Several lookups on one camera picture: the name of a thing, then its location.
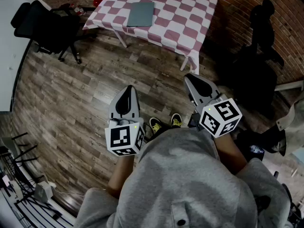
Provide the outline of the right black yellow shoe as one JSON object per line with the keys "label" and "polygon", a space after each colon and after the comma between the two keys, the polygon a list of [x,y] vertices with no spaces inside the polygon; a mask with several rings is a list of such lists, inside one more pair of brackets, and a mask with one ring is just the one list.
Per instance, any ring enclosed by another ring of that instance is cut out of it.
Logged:
{"label": "right black yellow shoe", "polygon": [[174,113],[171,117],[171,128],[181,128],[182,119],[178,113]]}

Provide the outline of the person's left forearm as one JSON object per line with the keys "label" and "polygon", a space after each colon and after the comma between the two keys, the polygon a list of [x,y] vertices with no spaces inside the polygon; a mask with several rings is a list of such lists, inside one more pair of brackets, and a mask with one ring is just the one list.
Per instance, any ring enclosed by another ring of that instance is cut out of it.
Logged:
{"label": "person's left forearm", "polygon": [[107,192],[114,198],[119,199],[123,185],[133,172],[134,155],[122,156],[118,158],[115,169],[107,184]]}

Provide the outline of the person's right forearm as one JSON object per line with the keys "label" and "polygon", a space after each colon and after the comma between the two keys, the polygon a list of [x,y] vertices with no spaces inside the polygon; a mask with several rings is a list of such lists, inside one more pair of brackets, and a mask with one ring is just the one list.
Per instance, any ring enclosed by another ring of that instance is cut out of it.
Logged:
{"label": "person's right forearm", "polygon": [[215,138],[214,143],[217,148],[220,161],[232,174],[236,175],[247,165],[244,155],[236,146],[229,133]]}

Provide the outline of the white folding table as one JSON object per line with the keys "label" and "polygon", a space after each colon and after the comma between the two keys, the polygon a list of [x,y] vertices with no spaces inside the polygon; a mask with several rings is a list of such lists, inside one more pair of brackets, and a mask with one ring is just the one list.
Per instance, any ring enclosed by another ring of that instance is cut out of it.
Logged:
{"label": "white folding table", "polygon": [[[121,37],[121,35],[120,35],[116,30],[114,30],[114,33],[115,33],[115,35],[117,36],[117,38],[119,39],[119,41],[122,43],[122,45],[123,45],[125,48],[128,48],[128,46],[126,45],[126,43],[125,43],[125,41],[123,40],[123,38]],[[181,67],[180,67],[180,71],[183,71],[183,70],[184,70],[184,68],[185,68],[185,66],[186,66],[186,64],[187,64],[187,62],[188,62],[188,57],[185,57],[185,59],[184,59],[182,65],[181,65]]]}

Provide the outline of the dark green hardcover book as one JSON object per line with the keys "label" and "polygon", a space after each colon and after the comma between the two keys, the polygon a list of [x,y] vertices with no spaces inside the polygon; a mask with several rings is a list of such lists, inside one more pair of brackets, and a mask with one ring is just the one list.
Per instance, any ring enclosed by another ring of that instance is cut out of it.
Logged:
{"label": "dark green hardcover book", "polygon": [[154,2],[131,4],[127,27],[150,27],[153,22]]}

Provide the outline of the red white checkered tablecloth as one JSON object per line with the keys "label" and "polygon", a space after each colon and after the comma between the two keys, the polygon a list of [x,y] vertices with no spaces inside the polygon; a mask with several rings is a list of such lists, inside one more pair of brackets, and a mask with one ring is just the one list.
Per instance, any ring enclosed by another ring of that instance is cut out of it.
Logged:
{"label": "red white checkered tablecloth", "polygon": [[[84,29],[103,28],[140,38],[185,56],[183,67],[199,74],[199,51],[218,0],[103,0],[87,19]],[[127,26],[131,4],[154,2],[150,27]]]}

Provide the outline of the black padded office chair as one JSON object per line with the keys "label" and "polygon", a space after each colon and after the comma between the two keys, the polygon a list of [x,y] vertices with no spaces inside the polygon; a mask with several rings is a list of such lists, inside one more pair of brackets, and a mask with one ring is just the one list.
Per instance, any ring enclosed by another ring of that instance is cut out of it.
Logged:
{"label": "black padded office chair", "polygon": [[236,102],[268,119],[275,115],[271,103],[277,75],[266,62],[272,60],[284,66],[284,60],[273,48],[275,32],[270,17],[274,12],[270,0],[255,6],[249,17],[253,30],[251,45],[243,45],[233,55],[220,51],[216,57],[220,80],[233,90]]}

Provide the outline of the white desk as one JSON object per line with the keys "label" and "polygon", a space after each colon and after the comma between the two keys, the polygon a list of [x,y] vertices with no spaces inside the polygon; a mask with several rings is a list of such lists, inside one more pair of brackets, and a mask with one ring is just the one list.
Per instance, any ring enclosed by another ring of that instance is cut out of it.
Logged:
{"label": "white desk", "polygon": [[[30,43],[27,38],[14,36],[11,20],[22,3],[33,1],[0,0],[0,113],[12,111],[19,72]],[[39,1],[51,9],[43,0]]]}

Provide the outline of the black yellow shoe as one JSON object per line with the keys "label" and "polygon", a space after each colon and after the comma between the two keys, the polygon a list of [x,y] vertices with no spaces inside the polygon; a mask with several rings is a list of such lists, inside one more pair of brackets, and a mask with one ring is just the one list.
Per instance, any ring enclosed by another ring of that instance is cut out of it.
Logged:
{"label": "black yellow shoe", "polygon": [[156,134],[162,128],[162,122],[156,117],[151,117],[150,118],[150,127],[151,127],[153,133]]}
{"label": "black yellow shoe", "polygon": [[181,128],[182,119],[178,113],[174,113],[171,117],[171,128]]}

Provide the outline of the grey power box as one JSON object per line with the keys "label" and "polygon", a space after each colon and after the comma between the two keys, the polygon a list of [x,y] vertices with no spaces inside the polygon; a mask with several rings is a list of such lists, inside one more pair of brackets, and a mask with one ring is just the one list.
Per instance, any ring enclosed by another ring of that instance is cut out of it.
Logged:
{"label": "grey power box", "polygon": [[41,203],[47,203],[53,197],[52,187],[46,181],[37,183],[34,191],[34,198]]}

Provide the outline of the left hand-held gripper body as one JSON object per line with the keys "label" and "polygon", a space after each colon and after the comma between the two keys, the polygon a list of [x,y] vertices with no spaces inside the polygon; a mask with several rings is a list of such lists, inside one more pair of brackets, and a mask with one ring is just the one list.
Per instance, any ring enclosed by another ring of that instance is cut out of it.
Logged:
{"label": "left hand-held gripper body", "polygon": [[116,156],[137,155],[144,143],[144,120],[138,115],[110,114],[105,128],[107,150]]}

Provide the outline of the left black yellow shoe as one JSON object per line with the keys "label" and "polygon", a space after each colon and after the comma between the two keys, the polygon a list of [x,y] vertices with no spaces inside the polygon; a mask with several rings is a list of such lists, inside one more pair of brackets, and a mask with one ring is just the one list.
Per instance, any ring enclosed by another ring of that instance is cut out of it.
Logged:
{"label": "left black yellow shoe", "polygon": [[156,117],[151,117],[150,118],[150,127],[151,127],[153,133],[156,134],[162,128],[162,122]]}

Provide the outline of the beige jacket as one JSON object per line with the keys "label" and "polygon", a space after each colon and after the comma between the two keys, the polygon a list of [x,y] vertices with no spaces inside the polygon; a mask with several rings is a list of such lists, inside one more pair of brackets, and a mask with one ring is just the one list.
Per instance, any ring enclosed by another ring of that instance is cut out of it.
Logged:
{"label": "beige jacket", "polygon": [[304,97],[298,98],[288,114],[276,122],[275,140],[284,141],[278,151],[282,156],[304,148]]}

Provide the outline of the grey chair with black legs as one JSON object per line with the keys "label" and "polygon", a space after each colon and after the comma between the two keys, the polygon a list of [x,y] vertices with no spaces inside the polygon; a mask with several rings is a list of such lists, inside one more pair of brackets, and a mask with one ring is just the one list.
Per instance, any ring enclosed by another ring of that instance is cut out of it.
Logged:
{"label": "grey chair with black legs", "polygon": [[23,164],[25,162],[31,162],[37,159],[37,157],[25,159],[25,155],[37,148],[37,144],[33,147],[27,148],[26,150],[21,150],[21,147],[28,147],[28,143],[20,144],[17,143],[16,140],[27,135],[28,133],[22,133],[20,135],[14,137],[0,137],[0,147],[5,147],[11,155],[13,164]]}

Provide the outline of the red white canister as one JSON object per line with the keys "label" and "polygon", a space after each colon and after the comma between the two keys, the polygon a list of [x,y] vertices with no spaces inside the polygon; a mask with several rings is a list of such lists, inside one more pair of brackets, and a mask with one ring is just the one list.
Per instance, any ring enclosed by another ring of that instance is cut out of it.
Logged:
{"label": "red white canister", "polygon": [[69,7],[78,15],[82,16],[86,14],[86,11],[79,5],[70,4]]}

